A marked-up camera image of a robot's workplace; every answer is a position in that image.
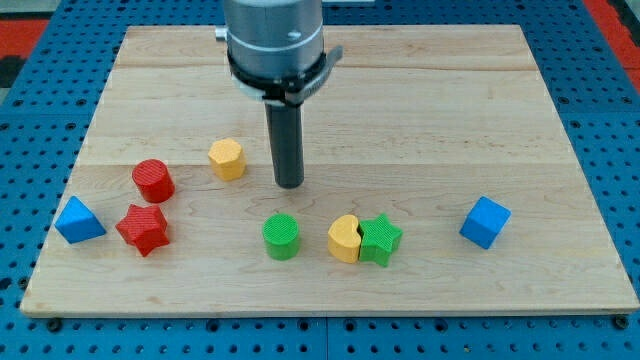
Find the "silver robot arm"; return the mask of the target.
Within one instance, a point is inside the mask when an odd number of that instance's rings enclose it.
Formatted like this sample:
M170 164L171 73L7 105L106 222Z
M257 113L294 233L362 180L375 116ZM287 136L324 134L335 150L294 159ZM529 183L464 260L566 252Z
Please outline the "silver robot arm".
M324 52L321 0L224 0L227 52L251 76L309 70Z

